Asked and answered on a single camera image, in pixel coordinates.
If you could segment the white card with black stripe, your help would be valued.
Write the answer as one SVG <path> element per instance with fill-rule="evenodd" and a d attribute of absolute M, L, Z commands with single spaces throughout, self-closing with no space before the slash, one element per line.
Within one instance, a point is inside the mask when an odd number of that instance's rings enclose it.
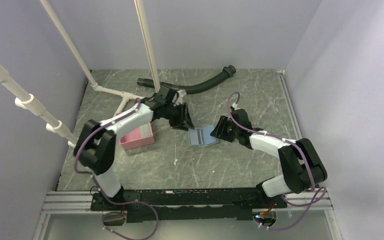
<path fill-rule="evenodd" d="M 188 137 L 191 146 L 203 146 L 205 144 L 202 128 L 190 129 Z"/>

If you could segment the mint green card holder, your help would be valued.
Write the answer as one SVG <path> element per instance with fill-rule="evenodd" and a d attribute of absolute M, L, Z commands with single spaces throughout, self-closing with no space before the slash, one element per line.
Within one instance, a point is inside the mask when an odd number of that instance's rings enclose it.
<path fill-rule="evenodd" d="M 189 129 L 185 137 L 188 146 L 203 148 L 218 144 L 219 139 L 211 136 L 211 132 L 214 129 L 214 124 L 210 124 L 204 127 L 196 127 L 195 129 Z"/>

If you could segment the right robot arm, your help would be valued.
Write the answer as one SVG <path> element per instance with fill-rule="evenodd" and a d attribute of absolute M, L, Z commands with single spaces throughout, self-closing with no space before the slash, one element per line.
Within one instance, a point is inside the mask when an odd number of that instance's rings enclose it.
<path fill-rule="evenodd" d="M 235 109 L 228 116 L 221 116 L 210 135 L 227 142 L 238 141 L 248 149 L 279 159 L 281 174 L 256 186 L 255 200 L 262 208 L 269 207 L 275 197 L 300 194 L 328 178 L 327 170 L 309 139 L 287 139 L 262 128 L 253 128 L 244 109 Z"/>

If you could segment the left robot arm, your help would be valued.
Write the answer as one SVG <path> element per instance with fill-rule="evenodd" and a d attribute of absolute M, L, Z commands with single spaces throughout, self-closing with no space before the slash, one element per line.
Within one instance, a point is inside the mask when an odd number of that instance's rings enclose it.
<path fill-rule="evenodd" d="M 137 98 L 133 107 L 100 122 L 88 120 L 74 147 L 74 170 L 90 175 L 104 196 L 104 204 L 111 210 L 124 203 L 124 188 L 115 176 L 116 144 L 133 130 L 158 119 L 168 120 L 176 130 L 194 129 L 184 89 L 175 90 L 162 86 L 151 97 Z"/>

